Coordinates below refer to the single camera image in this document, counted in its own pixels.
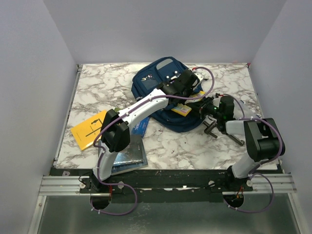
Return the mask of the yellow crayon box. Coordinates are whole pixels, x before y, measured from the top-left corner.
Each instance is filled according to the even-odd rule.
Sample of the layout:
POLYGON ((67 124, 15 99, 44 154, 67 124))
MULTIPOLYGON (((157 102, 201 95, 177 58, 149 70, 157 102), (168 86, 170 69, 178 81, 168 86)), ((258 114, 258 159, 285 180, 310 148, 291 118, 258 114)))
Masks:
MULTIPOLYGON (((193 94, 190 97, 191 98, 197 98, 197 97, 203 96, 204 94, 205 94, 204 91, 199 91, 198 93, 193 94)), ((181 116, 186 117, 192 110, 191 107, 187 106, 186 104, 189 103, 189 102, 196 102, 196 101, 200 101, 200 100, 201 100, 201 98, 196 99, 196 100, 187 100, 185 102, 185 104, 179 103, 176 107, 172 108, 171 111, 173 111, 173 112, 175 112, 175 113, 177 113, 177 114, 179 114, 181 116)))

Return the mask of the navy blue student backpack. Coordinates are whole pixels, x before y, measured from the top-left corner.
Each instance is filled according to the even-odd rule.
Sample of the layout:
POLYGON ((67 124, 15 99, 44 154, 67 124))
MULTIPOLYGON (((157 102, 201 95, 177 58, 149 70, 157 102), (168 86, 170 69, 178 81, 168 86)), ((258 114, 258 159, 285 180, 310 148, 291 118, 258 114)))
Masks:
MULTIPOLYGON (((179 76, 188 67, 174 57, 163 57, 145 66, 137 72, 132 79, 131 92, 139 101, 150 94, 161 82, 169 81, 174 76, 179 76)), ((151 114, 151 117, 168 129, 184 133, 195 129, 203 120, 194 114, 182 116, 168 106, 151 114)))

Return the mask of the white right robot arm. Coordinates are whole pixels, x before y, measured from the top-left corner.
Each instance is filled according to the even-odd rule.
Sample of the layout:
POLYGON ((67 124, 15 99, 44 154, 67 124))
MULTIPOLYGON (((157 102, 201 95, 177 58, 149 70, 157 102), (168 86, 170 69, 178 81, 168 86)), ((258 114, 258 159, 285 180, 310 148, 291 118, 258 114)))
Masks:
POLYGON ((247 153, 229 168, 231 175, 224 179, 224 185, 230 191, 241 187, 241 179, 251 177, 261 165, 285 153, 285 143, 275 121, 272 118, 247 118, 241 103, 230 95, 221 95, 218 106, 214 105, 212 97, 189 103, 188 106, 202 120, 207 116, 214 118, 207 131, 216 127, 222 134, 245 137, 247 153))

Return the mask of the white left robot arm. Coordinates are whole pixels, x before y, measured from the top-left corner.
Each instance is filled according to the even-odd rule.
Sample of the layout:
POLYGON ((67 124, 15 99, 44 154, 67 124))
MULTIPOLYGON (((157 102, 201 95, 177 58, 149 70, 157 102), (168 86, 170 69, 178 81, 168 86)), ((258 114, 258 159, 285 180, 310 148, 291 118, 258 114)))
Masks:
POLYGON ((118 152, 124 150, 130 143, 131 130, 144 118, 154 112, 187 100, 196 86, 198 77, 190 70, 184 70, 173 81, 159 83, 147 96, 128 108, 118 112, 107 111, 101 132, 94 140, 98 148, 98 162, 93 169, 95 177, 91 186, 98 192, 104 192, 118 152))

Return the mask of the clear plastic organizer box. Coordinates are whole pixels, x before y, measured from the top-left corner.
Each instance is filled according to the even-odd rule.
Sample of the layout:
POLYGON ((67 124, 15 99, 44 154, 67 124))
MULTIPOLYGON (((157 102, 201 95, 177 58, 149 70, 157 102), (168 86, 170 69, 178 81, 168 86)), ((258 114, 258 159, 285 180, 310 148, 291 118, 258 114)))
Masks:
POLYGON ((242 114, 242 111, 240 109, 240 107, 238 106, 238 113, 240 114, 239 118, 243 117, 243 118, 260 118, 261 115, 258 114, 255 110, 253 110, 251 107, 249 107, 244 101, 242 101, 241 99, 238 99, 242 110, 244 112, 244 115, 242 114))

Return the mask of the Animal Farm blue book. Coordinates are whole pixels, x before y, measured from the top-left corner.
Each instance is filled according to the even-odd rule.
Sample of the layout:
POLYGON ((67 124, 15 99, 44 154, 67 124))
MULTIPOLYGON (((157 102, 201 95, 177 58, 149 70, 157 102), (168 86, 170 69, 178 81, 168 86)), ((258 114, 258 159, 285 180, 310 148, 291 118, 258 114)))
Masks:
POLYGON ((142 121, 140 121, 138 124, 135 125, 135 127, 132 129, 131 134, 132 135, 139 135, 142 138, 144 138, 148 124, 149 124, 149 117, 146 117, 142 121))

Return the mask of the Wuthering Heights dark book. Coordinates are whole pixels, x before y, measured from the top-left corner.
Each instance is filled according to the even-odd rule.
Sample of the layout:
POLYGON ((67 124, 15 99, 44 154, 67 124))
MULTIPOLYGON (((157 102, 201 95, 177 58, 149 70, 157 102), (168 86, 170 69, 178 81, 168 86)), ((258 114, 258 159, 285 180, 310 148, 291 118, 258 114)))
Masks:
POLYGON ((142 137, 140 135, 130 135, 129 145, 117 154, 113 166, 123 166, 140 163, 143 161, 142 137))

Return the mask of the dark book underneath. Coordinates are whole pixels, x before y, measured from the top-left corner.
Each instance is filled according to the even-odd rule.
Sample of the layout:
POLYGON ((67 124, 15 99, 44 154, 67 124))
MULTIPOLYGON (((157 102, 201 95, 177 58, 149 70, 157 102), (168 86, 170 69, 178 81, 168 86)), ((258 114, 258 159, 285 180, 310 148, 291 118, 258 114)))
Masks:
POLYGON ((141 162, 119 165, 119 166, 113 166, 112 175, 114 176, 114 175, 130 172, 133 170, 146 168, 148 166, 148 160, 147 160, 145 149, 143 146, 142 146, 141 151, 142 151, 142 161, 141 162))

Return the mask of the yellow notebook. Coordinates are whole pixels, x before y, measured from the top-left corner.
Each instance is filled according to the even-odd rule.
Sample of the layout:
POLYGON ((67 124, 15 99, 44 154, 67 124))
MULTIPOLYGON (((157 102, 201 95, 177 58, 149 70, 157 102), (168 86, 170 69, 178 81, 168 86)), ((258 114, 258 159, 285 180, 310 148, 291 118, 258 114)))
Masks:
POLYGON ((106 113, 107 111, 101 111, 71 128, 71 133, 80 150, 84 151, 93 144, 101 131, 106 113))

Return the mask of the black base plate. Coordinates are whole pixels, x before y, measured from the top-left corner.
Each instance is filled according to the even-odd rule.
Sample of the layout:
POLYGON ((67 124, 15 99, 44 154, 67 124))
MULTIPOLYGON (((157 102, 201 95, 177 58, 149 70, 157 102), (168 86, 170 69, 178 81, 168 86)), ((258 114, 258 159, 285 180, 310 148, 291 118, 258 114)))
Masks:
POLYGON ((49 196, 85 196, 99 206, 113 203, 222 202, 248 194, 287 193, 292 176, 264 170, 252 179, 236 179, 229 170, 135 170, 113 175, 101 184, 90 170, 53 168, 43 178, 40 193, 49 196))

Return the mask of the aluminium rail frame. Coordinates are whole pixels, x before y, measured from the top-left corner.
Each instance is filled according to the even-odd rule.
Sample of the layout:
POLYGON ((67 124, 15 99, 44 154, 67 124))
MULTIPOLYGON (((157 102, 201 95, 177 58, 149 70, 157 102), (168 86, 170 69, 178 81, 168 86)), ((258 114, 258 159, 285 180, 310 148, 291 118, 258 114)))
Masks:
POLYGON ((252 218, 253 211, 247 211, 246 218, 235 218, 238 231, 259 227, 260 231, 283 234, 302 234, 302 224, 296 204, 296 187, 291 174, 275 171, 258 171, 248 178, 237 179, 232 186, 225 184, 226 170, 141 170, 114 175, 109 183, 118 188, 109 190, 98 182, 90 172, 80 170, 60 171, 52 168, 44 176, 39 188, 37 208, 34 212, 29 233, 39 233, 43 220, 43 209, 49 196, 85 196, 92 203, 92 209, 100 213, 112 201, 125 204, 129 194, 125 187, 134 188, 138 203, 194 203, 207 202, 216 205, 212 214, 221 213, 217 226, 228 226, 232 212, 240 212, 251 197, 270 195, 270 202, 258 211, 259 217, 252 218))

